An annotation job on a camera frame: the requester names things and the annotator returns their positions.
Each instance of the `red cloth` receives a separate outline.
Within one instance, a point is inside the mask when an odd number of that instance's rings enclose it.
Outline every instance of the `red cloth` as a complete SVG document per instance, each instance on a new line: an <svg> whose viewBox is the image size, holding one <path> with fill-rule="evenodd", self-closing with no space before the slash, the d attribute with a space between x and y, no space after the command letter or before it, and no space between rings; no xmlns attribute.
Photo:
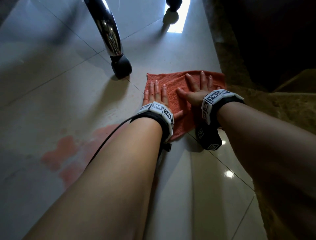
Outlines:
<svg viewBox="0 0 316 240"><path fill-rule="evenodd" d="M191 131L193 128L195 128L197 121L193 120L193 113L191 110L191 104L189 104L187 101L179 98L179 96L176 93L176 89L178 87L181 87L184 91L188 92L188 86L185 81L185 75L190 74L195 79L196 83L200 86L200 73L201 71L186 71L186 72L178 72L178 73L168 73L168 74L147 74L147 83L145 89L148 89L149 84L151 81L158 80L160 87L162 87L163 84L167 85L167 92L169 97L169 106L173 112L173 114L179 112L180 110L183 110L186 112L186 115L178 120L175 121L174 129L173 129L173 136L170 138L170 141L173 141L188 131ZM225 84L225 75L222 73L216 73L216 72L209 72L204 71L206 77L209 75L212 75L213 77L213 89L215 90L217 87L221 87L223 89L226 89Z"/></svg>

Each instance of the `orange towel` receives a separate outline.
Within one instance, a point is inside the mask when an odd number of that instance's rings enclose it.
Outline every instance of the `orange towel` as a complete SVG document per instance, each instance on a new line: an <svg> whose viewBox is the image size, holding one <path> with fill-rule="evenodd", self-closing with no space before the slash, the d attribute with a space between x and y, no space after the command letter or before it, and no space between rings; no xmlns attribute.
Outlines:
<svg viewBox="0 0 316 240"><path fill-rule="evenodd" d="M181 137L188 131L191 131L195 126L202 120L202 117L198 119L193 119L192 111L199 111L199 114L196 116L200 116L201 109L191 109L191 104L186 102L185 100L178 97L176 93L176 89L181 87L184 91L188 92L188 86L185 81L185 75L188 73L193 76L197 84L200 86L200 72L201 71L186 71L186 72L178 72L178 73L168 73L168 74L147 74L147 83L145 89L148 89L149 83L151 81L155 81L156 79L159 81L159 85L162 87L163 84L167 85L167 92L169 97L169 106L173 112L173 114L183 110L186 114L185 116L175 121L173 136L170 138L170 141ZM215 90L217 87L221 87L223 89L226 88L225 84L225 75L222 73L208 72L204 71L206 77L212 75L213 77L213 89Z"/></svg>

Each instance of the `human hand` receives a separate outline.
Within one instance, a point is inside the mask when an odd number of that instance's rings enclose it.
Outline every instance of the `human hand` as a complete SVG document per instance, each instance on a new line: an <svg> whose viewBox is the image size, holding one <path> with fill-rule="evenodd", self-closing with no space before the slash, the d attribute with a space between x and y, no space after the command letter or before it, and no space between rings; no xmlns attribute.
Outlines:
<svg viewBox="0 0 316 240"><path fill-rule="evenodd" d="M144 92L144 100L143 100L143 106L152 103L153 101L156 101L158 103L164 104L169 111L172 113L170 107L169 107L169 100L168 100L168 94L167 94L167 86L166 84L162 85L162 90L160 92L160 86L158 80L155 82L150 82L149 89L146 89ZM177 119L183 117L183 111L177 112L173 115L174 121Z"/></svg>
<svg viewBox="0 0 316 240"><path fill-rule="evenodd" d="M183 89L177 88L177 94L179 97L187 100L192 106L200 107L207 94L209 94L213 89L221 89L221 87L214 88L212 76L206 78L203 71L200 73L200 88L191 75L186 74L185 77L191 92L185 92Z"/></svg>

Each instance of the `wire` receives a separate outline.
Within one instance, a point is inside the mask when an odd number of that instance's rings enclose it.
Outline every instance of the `wire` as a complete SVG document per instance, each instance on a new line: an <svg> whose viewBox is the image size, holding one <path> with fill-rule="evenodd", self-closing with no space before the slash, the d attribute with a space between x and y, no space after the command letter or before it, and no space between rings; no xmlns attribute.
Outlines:
<svg viewBox="0 0 316 240"><path fill-rule="evenodd" d="M90 162L88 163L88 165L86 166L86 168L89 166L89 164L92 162L92 160L95 158L95 156L99 153L99 151L101 150L101 148L104 146L104 144L107 142L107 140L109 140L109 138L113 135L113 133L116 132L117 129L119 129L124 123L126 123L127 121L131 120L133 117L135 117L136 115L126 119L124 122L122 122L120 125L118 125L116 127L116 129L113 130L113 132L110 133L109 136L107 136L107 138L104 140L104 142L101 144L101 146L98 148L98 150L95 152L95 154L93 155L93 157L91 158Z"/></svg>

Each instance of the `floor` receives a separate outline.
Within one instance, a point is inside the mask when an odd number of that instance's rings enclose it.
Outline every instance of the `floor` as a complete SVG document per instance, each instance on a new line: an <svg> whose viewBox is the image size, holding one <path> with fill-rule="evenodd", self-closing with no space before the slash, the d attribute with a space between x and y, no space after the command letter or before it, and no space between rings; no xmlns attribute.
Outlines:
<svg viewBox="0 0 316 240"><path fill-rule="evenodd" d="M21 239L141 105L146 73L220 72L202 0L166 26L164 0L108 0L130 77L117 80L84 1L19 0L0 26L0 232ZM227 136L194 131L164 153L145 239L266 239L250 176Z"/></svg>

